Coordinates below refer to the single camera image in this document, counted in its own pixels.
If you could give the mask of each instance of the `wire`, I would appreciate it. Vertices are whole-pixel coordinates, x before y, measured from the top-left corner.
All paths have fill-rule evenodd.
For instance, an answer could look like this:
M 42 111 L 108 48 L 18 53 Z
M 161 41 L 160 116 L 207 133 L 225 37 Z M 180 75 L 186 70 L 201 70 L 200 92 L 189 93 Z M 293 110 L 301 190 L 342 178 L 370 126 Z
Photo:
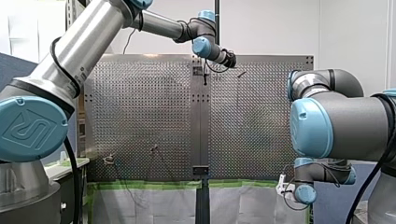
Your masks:
M 192 21 L 200 21 L 200 22 L 206 24 L 207 26 L 209 26 L 209 27 L 213 30 L 213 32 L 215 33 L 214 36 L 217 35 L 216 28 L 213 27 L 209 22 L 204 21 L 204 20 L 202 20 L 202 19 L 200 19 L 200 18 L 191 18 L 191 19 L 190 19 L 190 22 L 192 22 Z
M 286 169 L 288 169 L 288 167 L 291 167 L 291 166 L 294 166 L 294 164 L 286 164 L 286 165 L 283 167 L 282 175 L 284 175 L 284 174 L 286 173 Z
M 133 29 L 132 32 L 129 34 L 128 41 L 125 44 L 124 51 L 122 52 L 122 54 L 125 54 L 126 48 L 128 48 L 129 41 L 131 40 L 131 36 L 134 34 L 134 32 L 136 32 L 136 29 Z
M 318 162 L 314 162 L 314 163 L 312 163 L 312 164 L 316 164 L 316 165 L 319 165 L 319 166 L 323 167 L 323 169 L 324 169 L 327 173 L 329 173 L 329 174 L 332 176 L 332 178 L 334 179 L 334 181 L 335 181 L 334 185 L 335 185 L 337 188 L 341 188 L 340 182 L 338 181 L 337 177 L 335 177 L 335 175 L 332 173 L 330 167 L 327 167 L 327 166 L 325 166 L 324 164 L 318 163 Z
M 395 103 L 385 94 L 377 94 L 377 95 L 374 95 L 374 96 L 377 97 L 377 98 L 381 98 L 381 99 L 383 99 L 383 100 L 385 100 L 385 101 L 387 101 L 389 103 L 390 107 L 392 108 L 392 113 L 393 113 L 393 117 L 394 117 L 395 116 L 395 112 L 396 112 Z M 374 177 L 378 173 L 379 169 L 381 169 L 382 165 L 388 159 L 388 156 L 389 156 L 390 152 L 395 148 L 395 145 L 396 145 L 396 141 L 395 140 L 396 140 L 396 128 L 393 128 L 392 136 L 391 136 L 391 138 L 388 141 L 387 148 L 385 149 L 385 151 L 382 154 L 381 158 L 379 159 L 378 163 L 374 167 L 373 171 L 369 174 L 367 179 L 364 181 L 363 185 L 361 185 L 361 188 L 359 189 L 359 192 L 356 195 L 352 206 L 350 207 L 349 213 L 348 213 L 348 215 L 346 217 L 346 224 L 350 224 L 350 222 L 352 221 L 353 214 L 354 214 L 356 208 L 358 207 L 359 202 L 361 201 L 361 197 L 363 196 L 364 191 L 366 191 L 367 187 L 370 185 L 370 183 L 372 182 L 372 180 L 374 179 Z
M 189 24 L 188 24 L 186 21 L 177 21 L 177 22 L 181 22 L 181 23 L 183 23 L 183 24 L 186 26 L 187 36 L 188 36 L 189 39 L 191 40 L 191 43 L 194 44 L 194 38 L 192 37 L 192 32 L 191 32 L 191 28 L 190 28 Z M 184 34 L 184 26 L 182 25 L 181 27 L 183 28 L 183 31 L 181 32 L 181 33 L 182 33 L 181 37 L 183 37 L 183 34 Z
M 70 145 L 69 138 L 66 136 L 64 139 L 64 146 L 66 147 L 67 154 L 70 159 L 70 164 L 72 166 L 72 175 L 73 175 L 73 185 L 74 185 L 74 196 L 75 196 L 75 208 L 74 208 L 74 215 L 73 215 L 73 224 L 79 223 L 79 211 L 81 205 L 80 199 L 80 181 L 79 181 L 79 174 L 78 174 L 78 167 L 76 157 L 73 152 L 73 148 Z
M 59 70 L 61 70 L 62 73 L 64 73 L 64 75 L 67 76 L 67 77 L 70 79 L 70 81 L 72 82 L 72 85 L 73 85 L 73 87 L 74 87 L 75 90 L 76 90 L 76 94 L 75 94 L 75 96 L 74 96 L 74 98 L 76 98 L 76 97 L 78 97 L 79 94 L 81 93 L 81 88 L 79 87 L 79 84 L 76 82 L 76 80 L 66 71 L 66 69 L 65 69 L 64 67 L 61 66 L 61 64 L 59 63 L 58 58 L 56 57 L 56 54 L 55 54 L 56 43 L 58 43 L 58 41 L 59 41 L 60 39 L 61 39 L 61 38 L 58 37 L 58 38 L 56 38 L 56 39 L 54 39 L 54 40 L 52 41 L 52 43 L 50 44 L 49 53 L 50 53 L 50 56 L 52 57 L 52 60 L 53 60 L 54 63 L 55 63 L 55 66 L 56 66 Z
M 227 71 L 230 69 L 230 67 L 227 67 L 226 69 L 224 69 L 224 70 L 222 70 L 222 71 L 215 70 L 214 68 L 212 68 L 212 67 L 209 65 L 209 63 L 207 62 L 207 59 L 205 59 L 205 64 L 206 64 L 206 66 L 207 66 L 212 72 L 214 72 L 214 73 L 225 73 L 225 72 L 227 72 Z
M 294 207 L 292 207 L 292 206 L 288 203 L 288 200 L 286 199 L 286 193 L 290 193 L 290 192 L 288 191 L 289 185 L 290 185 L 291 182 L 294 181 L 294 179 L 295 179 L 295 178 L 293 178 L 293 179 L 288 183 L 288 185 L 286 186 L 285 191 L 283 192 L 283 201 L 285 201 L 285 204 L 286 204 L 286 205 L 288 206 L 288 208 L 291 209 L 291 210 L 294 210 L 294 211 L 304 211 L 305 209 L 307 209 L 307 208 L 310 206 L 309 204 L 308 204 L 306 207 L 303 207 L 303 208 L 294 208 Z
M 121 181 L 121 183 L 122 183 L 122 180 L 123 180 L 123 183 L 122 183 L 122 184 L 124 185 L 124 187 L 126 188 L 126 190 L 129 192 L 129 194 L 131 195 L 132 201 L 134 201 L 134 205 L 138 205 L 138 206 L 140 206 L 140 207 L 146 209 L 147 207 L 143 206 L 142 203 L 138 203 L 138 202 L 136 201 L 136 199 L 135 199 L 136 194 L 135 194 L 135 195 L 132 194 L 132 192 L 130 191 L 130 189 L 129 189 L 129 187 L 128 187 L 128 182 L 127 182 L 124 178 L 122 178 L 122 176 L 120 175 L 119 168 L 118 168 L 117 166 L 118 166 L 118 165 L 117 165 L 117 163 L 115 162 L 115 163 L 114 163 L 114 170 L 116 171 L 116 175 L 117 175 L 117 177 L 119 178 L 119 180 Z

